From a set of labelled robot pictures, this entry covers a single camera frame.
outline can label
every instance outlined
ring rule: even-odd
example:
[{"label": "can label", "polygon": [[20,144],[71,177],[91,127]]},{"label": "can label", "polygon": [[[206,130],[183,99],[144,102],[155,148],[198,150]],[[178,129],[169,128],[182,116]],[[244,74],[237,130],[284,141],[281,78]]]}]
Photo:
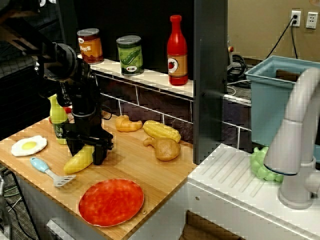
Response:
[{"label": "can label", "polygon": [[58,139],[64,139],[64,124],[68,124],[69,120],[65,120],[65,122],[62,123],[52,123],[53,130],[55,132],[55,135]]},{"label": "can label", "polygon": [[173,77],[183,77],[188,74],[188,55],[168,55],[168,72]]},{"label": "can label", "polygon": [[79,37],[78,42],[81,54],[88,57],[93,56],[94,58],[102,56],[103,53],[100,37],[94,40],[84,40],[83,38]]},{"label": "can label", "polygon": [[121,68],[126,69],[128,72],[135,72],[143,65],[141,46],[134,48],[119,48],[119,59]]}]

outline toy fried egg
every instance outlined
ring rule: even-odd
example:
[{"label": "toy fried egg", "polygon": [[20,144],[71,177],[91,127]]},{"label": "toy fried egg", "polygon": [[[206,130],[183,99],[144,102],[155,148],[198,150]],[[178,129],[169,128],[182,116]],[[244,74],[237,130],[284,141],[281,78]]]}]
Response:
[{"label": "toy fried egg", "polygon": [[12,145],[11,153],[13,156],[28,156],[35,154],[47,146],[47,139],[42,136],[33,136],[17,141]]}]

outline green toy vegetable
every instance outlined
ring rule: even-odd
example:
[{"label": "green toy vegetable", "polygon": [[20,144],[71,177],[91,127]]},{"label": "green toy vegetable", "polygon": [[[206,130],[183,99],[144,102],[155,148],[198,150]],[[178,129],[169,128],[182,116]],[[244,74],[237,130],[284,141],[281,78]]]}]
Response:
[{"label": "green toy vegetable", "polygon": [[281,183],[284,179],[284,176],[276,174],[264,166],[264,159],[268,149],[269,148],[267,146],[261,150],[259,150],[257,147],[254,148],[253,154],[250,156],[252,172],[258,177],[258,179],[265,179],[267,181],[276,180],[277,182]]}]

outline toy spatula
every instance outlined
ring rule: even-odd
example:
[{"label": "toy spatula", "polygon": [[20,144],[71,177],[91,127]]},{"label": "toy spatula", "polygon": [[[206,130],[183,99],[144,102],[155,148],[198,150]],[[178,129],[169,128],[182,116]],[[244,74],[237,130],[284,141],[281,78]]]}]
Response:
[{"label": "toy spatula", "polygon": [[76,175],[58,176],[49,169],[43,160],[36,157],[31,157],[30,163],[40,172],[48,174],[53,179],[53,185],[57,188],[62,187],[76,177]]}]

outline electrical outlet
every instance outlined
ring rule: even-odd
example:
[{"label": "electrical outlet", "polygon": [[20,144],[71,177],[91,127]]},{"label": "electrical outlet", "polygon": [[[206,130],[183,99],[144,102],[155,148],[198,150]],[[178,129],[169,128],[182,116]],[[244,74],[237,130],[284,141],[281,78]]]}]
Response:
[{"label": "electrical outlet", "polygon": [[300,27],[301,11],[292,10],[290,19],[292,19],[294,15],[297,15],[298,17],[291,21],[290,26],[293,25],[294,27]]},{"label": "electrical outlet", "polygon": [[318,20],[317,12],[308,12],[308,17],[306,19],[305,27],[307,29],[316,29],[317,20]]}]

